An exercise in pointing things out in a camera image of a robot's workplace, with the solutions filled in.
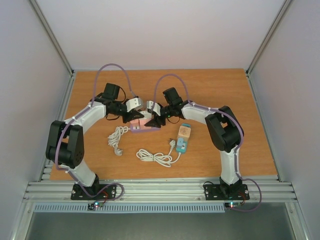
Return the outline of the purple power strip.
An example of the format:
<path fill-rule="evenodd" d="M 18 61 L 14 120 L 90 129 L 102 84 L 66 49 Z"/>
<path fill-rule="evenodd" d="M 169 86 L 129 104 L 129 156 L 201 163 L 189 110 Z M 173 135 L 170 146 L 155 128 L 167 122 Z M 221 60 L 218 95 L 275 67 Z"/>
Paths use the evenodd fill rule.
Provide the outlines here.
<path fill-rule="evenodd" d="M 130 131 L 134 134 L 139 134 L 139 133 L 148 133 L 148 132 L 156 132 L 160 131 L 160 128 L 157 127 L 151 127 L 148 129 L 142 129 L 142 128 L 137 128 L 137 126 L 130 125 Z"/>

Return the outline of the white plug adapter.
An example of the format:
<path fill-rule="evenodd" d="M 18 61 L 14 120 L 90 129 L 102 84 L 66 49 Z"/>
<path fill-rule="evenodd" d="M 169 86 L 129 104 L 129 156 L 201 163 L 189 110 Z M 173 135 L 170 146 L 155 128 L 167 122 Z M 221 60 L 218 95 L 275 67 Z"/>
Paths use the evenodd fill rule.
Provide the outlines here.
<path fill-rule="evenodd" d="M 139 113 L 143 115 L 143 119 L 152 119 L 153 118 L 152 113 L 148 112 L 147 110 L 140 111 Z"/>

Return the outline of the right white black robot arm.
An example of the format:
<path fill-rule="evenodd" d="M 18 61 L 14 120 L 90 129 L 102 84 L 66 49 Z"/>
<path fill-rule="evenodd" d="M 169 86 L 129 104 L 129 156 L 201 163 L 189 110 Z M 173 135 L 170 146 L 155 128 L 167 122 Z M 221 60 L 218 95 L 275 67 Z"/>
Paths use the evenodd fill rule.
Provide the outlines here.
<path fill-rule="evenodd" d="M 161 128 L 171 117 L 205 124 L 213 145 L 220 152 L 221 174 L 217 192 L 224 200 L 234 197 L 243 184 L 238 165 L 244 131 L 231 109 L 228 106 L 210 108 L 190 100 L 183 101 L 174 87 L 165 90 L 163 95 L 167 106 L 151 100 L 146 102 L 153 119 L 145 125 Z"/>

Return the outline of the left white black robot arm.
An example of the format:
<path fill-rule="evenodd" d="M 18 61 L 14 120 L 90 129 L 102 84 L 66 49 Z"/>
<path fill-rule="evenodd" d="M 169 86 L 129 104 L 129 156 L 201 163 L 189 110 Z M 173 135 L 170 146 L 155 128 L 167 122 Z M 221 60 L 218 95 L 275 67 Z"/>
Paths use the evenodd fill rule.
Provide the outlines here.
<path fill-rule="evenodd" d="M 88 105 L 76 115 L 51 123 L 45 156 L 54 162 L 58 171 L 65 171 L 78 185 L 85 196 L 96 199 L 101 193 L 99 177 L 84 160 L 84 135 L 99 120 L 109 114 L 122 117 L 123 123 L 143 117 L 139 109 L 143 107 L 140 97 L 119 101 L 118 85 L 107 83 L 103 92 L 92 97 Z"/>

